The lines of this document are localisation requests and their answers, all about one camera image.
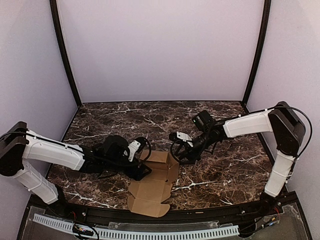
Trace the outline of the brown cardboard box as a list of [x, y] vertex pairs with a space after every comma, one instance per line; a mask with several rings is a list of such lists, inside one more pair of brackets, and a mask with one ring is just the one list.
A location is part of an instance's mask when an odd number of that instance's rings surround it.
[[142, 180], [131, 181], [127, 206], [132, 213], [160, 218], [170, 210], [170, 205], [164, 202], [171, 197], [180, 165], [168, 151], [152, 151], [144, 164], [152, 172]]

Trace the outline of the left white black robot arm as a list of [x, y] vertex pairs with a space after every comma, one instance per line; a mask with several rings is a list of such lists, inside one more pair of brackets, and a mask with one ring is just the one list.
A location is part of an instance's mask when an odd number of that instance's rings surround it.
[[136, 158], [144, 147], [151, 147], [145, 137], [128, 142], [119, 135], [109, 135], [104, 142], [93, 146], [67, 144], [36, 134], [25, 122], [19, 121], [0, 137], [0, 174], [17, 180], [45, 204], [51, 205], [58, 217], [67, 218], [71, 208], [65, 203], [63, 190], [42, 176], [30, 160], [85, 174], [122, 172], [128, 178], [140, 181], [152, 172], [145, 164], [150, 152], [143, 159]]

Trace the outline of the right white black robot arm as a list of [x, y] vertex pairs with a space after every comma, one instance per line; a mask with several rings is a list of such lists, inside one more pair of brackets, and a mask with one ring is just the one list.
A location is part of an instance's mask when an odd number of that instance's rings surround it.
[[298, 109], [285, 101], [267, 109], [222, 120], [215, 120], [207, 110], [203, 110], [192, 118], [201, 134], [192, 138], [180, 131], [171, 133], [169, 139], [178, 148], [170, 152], [177, 161], [194, 164], [207, 148], [216, 147], [218, 142], [250, 134], [273, 133], [277, 144], [276, 157], [261, 196], [275, 199], [291, 177], [295, 163], [303, 152], [301, 145], [306, 127], [297, 112]]

